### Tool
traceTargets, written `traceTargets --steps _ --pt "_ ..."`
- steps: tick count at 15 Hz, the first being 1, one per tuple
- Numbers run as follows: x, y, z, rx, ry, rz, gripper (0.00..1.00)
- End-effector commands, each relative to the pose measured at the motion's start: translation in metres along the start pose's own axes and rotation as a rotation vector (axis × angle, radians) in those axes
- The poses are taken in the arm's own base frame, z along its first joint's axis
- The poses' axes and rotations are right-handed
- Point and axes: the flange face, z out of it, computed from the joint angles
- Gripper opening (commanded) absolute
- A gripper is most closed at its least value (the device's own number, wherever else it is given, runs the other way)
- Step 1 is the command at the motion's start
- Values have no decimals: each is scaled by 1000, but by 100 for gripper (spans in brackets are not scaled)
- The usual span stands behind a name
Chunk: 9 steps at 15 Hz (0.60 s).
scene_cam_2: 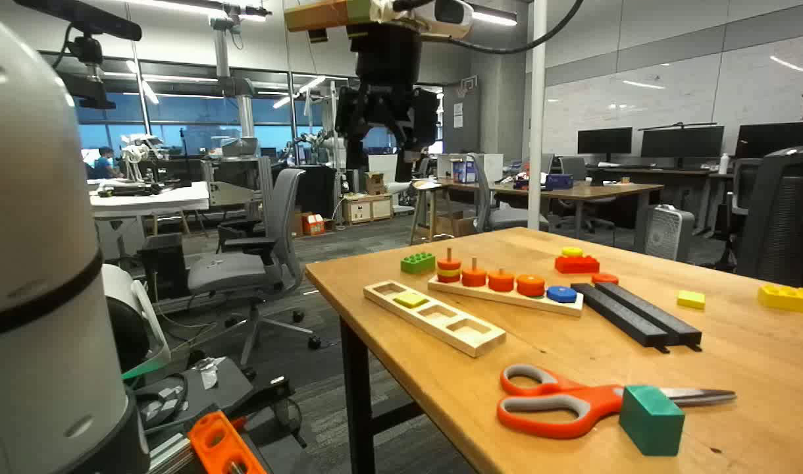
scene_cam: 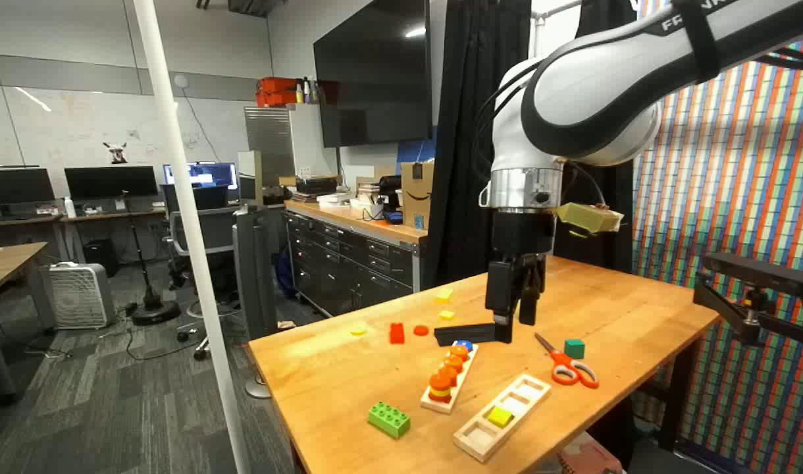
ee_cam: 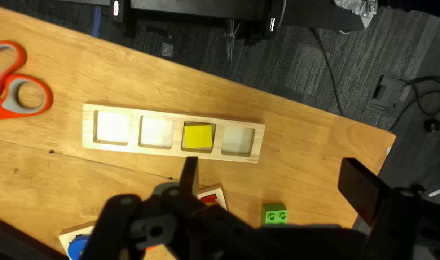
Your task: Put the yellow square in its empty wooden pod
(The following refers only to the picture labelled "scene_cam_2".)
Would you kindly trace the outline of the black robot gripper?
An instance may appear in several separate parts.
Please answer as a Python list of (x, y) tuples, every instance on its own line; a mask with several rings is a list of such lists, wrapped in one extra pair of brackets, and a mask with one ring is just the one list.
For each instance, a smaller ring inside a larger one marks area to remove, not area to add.
[(367, 170), (364, 138), (374, 127), (393, 133), (395, 180), (408, 181), (425, 147), (437, 139), (437, 94), (420, 87), (422, 34), (406, 26), (360, 25), (347, 29), (355, 54), (355, 87), (341, 89), (337, 133), (347, 167)]

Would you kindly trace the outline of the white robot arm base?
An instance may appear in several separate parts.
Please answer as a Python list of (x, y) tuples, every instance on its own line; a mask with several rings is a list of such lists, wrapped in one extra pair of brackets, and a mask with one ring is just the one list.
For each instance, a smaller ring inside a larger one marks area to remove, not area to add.
[(0, 474), (148, 474), (73, 100), (0, 21)]

